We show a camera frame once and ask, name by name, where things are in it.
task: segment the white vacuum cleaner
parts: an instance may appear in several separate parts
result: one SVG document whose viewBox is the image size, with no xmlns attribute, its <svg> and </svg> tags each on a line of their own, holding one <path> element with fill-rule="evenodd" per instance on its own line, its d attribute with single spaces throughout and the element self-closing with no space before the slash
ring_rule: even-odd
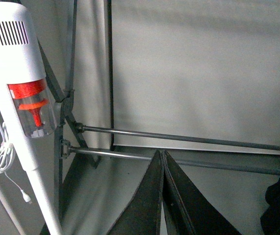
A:
<svg viewBox="0 0 280 235">
<path fill-rule="evenodd" d="M 30 142 L 56 127 L 45 77 L 30 13 L 20 4 L 0 2 L 0 112 L 48 229 L 52 235 L 61 235 Z"/>
</svg>

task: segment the black metal frame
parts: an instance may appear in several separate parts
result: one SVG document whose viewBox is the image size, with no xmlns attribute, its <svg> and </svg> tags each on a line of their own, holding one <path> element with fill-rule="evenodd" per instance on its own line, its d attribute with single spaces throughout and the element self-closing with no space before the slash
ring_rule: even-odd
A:
<svg viewBox="0 0 280 235">
<path fill-rule="evenodd" d="M 21 4 L 19 0 L 3 0 L 10 1 Z M 128 130 L 117 130 L 113 126 L 113 67 L 112 67 L 112 28 L 111 28 L 111 1 L 107 1 L 107 19 L 108 19 L 108 57 L 109 57 L 109 76 L 110 76 L 110 114 L 111 114 L 111 128 L 102 128 L 102 127 L 90 127 L 84 126 L 82 123 L 77 123 L 76 119 L 72 113 L 73 101 L 74 101 L 74 66 L 75 66 L 75 41 L 76 41 L 76 10 L 77 10 L 77 0 L 71 0 L 69 2 L 69 12 L 68 12 L 68 32 L 70 34 L 67 38 L 67 58 L 66 61 L 69 63 L 67 67 L 67 77 L 65 84 L 65 92 L 62 91 L 52 69 L 48 62 L 48 59 L 44 53 L 41 44 L 39 43 L 45 71 L 46 71 L 46 80 L 48 87 L 56 101 L 55 112 L 57 115 L 57 129 L 54 133 L 54 205 L 59 214 L 59 218 L 62 218 L 62 168 L 63 168 L 63 159 L 65 156 L 68 156 L 71 152 L 76 153 L 76 158 L 80 158 L 81 155 L 87 157 L 89 163 L 93 167 L 97 167 L 100 156 L 110 156 L 110 157 L 119 157 L 119 158 L 132 158 L 132 159 L 141 159 L 141 160 L 151 160 L 151 156 L 144 155 L 135 155 L 135 154 L 126 154 L 118 153 L 108 150 L 101 149 L 90 149 L 88 148 L 86 141 L 82 135 L 84 131 L 93 131 L 93 132 L 103 132 L 109 133 L 112 136 L 110 150 L 113 150 L 113 137 L 114 134 L 120 135 L 130 135 L 138 137 L 149 137 L 149 138 L 158 138 L 158 139 L 167 139 L 167 140 L 177 140 L 177 141 L 191 141 L 191 142 L 201 142 L 201 143 L 210 143 L 210 144 L 221 144 L 221 145 L 230 145 L 230 146 L 240 146 L 240 147 L 249 147 L 249 148 L 260 148 L 260 149 L 270 149 L 270 150 L 279 150 L 280 146 L 269 145 L 269 144 L 259 144 L 259 143 L 248 143 L 248 142 L 238 142 L 238 141 L 226 141 L 226 140 L 215 140 L 215 139 L 206 139 L 206 138 L 196 138 L 196 137 L 187 137 L 187 136 L 175 136 L 167 134 L 158 134 L 158 133 L 148 133 L 148 132 L 138 132 L 138 131 L 128 131 Z M 63 126 L 65 125 L 65 120 L 69 124 L 72 133 L 74 134 L 76 140 L 78 141 L 80 147 L 72 147 L 70 144 L 66 144 L 67 153 L 64 153 L 64 140 L 63 140 Z M 98 156 L 98 160 L 95 161 L 91 155 Z M 196 161 L 182 161 L 177 160 L 179 164 L 184 165 L 193 165 L 200 167 L 210 167 L 217 169 L 228 169 L 228 170 L 238 170 L 245 172 L 256 172 L 263 174 L 274 174 L 280 175 L 280 169 L 264 169 L 258 167 L 237 167 L 225 164 L 214 164 L 214 163 L 204 163 Z"/>
</svg>

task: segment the vacuum vent slots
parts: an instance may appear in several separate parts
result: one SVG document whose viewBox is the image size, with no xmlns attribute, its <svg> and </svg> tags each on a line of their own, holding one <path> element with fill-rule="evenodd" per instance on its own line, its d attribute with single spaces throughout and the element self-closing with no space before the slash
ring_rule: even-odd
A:
<svg viewBox="0 0 280 235">
<path fill-rule="evenodd" d="M 22 21 L 0 22 L 0 42 L 3 46 L 28 44 L 24 23 Z"/>
</svg>

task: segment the horizontal steel bar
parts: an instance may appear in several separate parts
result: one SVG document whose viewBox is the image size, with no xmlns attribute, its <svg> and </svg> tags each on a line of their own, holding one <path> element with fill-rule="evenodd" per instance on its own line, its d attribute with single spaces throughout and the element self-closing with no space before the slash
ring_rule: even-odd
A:
<svg viewBox="0 0 280 235">
<path fill-rule="evenodd" d="M 80 148 L 80 147 L 73 147 L 73 146 L 70 147 L 70 152 L 106 156 L 106 157 L 114 157 L 114 158 L 146 160 L 146 161 L 150 161 L 152 159 L 151 157 L 145 156 L 142 154 L 113 152 L 113 151 L 104 150 L 104 149 Z M 270 174 L 270 175 L 280 175 L 280 169 L 266 169 L 266 168 L 251 167 L 251 166 L 234 166 L 234 165 L 227 165 L 227 164 L 206 163 L 206 162 L 187 161 L 187 160 L 176 160 L 176 162 L 180 165 L 190 165 L 190 166 L 198 166 L 198 167 L 205 167 L 205 168 L 235 170 L 235 171 L 253 172 L 253 173 Z"/>
<path fill-rule="evenodd" d="M 246 147 L 246 148 L 270 149 L 270 150 L 280 151 L 279 145 L 271 145 L 271 144 L 225 141 L 225 140 L 216 140 L 216 139 L 189 137 L 189 136 L 176 136 L 176 135 L 167 135 L 167 134 L 140 132 L 140 131 L 118 130 L 118 129 L 111 129 L 111 128 L 103 128 L 103 127 L 93 127 L 93 126 L 82 126 L 82 130 L 103 132 L 103 133 L 110 133 L 110 134 L 119 134 L 119 135 L 128 135 L 128 136 L 165 139 L 165 140 L 210 143 L 210 144 L 220 144 L 220 145 L 238 146 L 238 147 Z"/>
</svg>

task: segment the orange cyclone filter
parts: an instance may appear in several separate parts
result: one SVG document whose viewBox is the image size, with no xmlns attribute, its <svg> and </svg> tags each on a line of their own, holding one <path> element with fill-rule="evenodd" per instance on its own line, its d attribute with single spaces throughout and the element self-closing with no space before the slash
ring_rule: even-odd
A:
<svg viewBox="0 0 280 235">
<path fill-rule="evenodd" d="M 21 100 L 19 104 L 19 110 L 29 111 L 34 119 L 36 127 L 42 126 L 42 120 L 40 116 L 41 107 L 48 104 L 48 100 L 42 98 L 39 93 L 44 91 L 46 84 L 44 79 L 34 82 L 9 84 L 9 89 L 12 98 Z"/>
</svg>

